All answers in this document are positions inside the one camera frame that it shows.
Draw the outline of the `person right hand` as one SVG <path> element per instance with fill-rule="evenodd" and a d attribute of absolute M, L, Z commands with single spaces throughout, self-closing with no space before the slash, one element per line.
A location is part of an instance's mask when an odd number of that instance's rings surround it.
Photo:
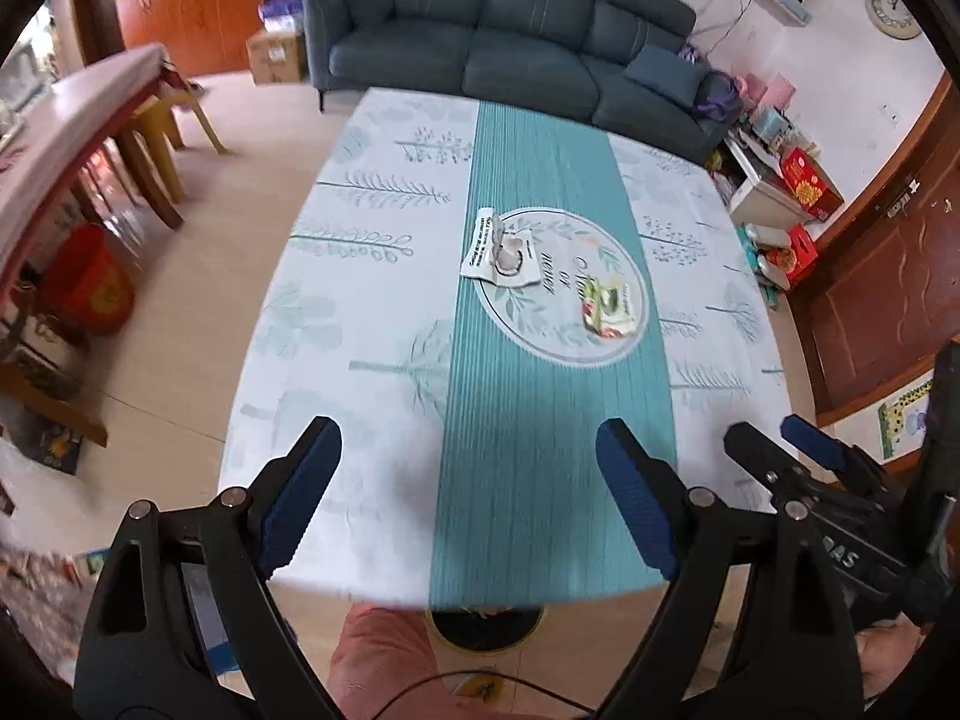
<path fill-rule="evenodd" d="M 898 678 L 923 645 L 923 629 L 904 614 L 882 621 L 856 634 L 862 689 L 867 700 L 875 699 Z"/>

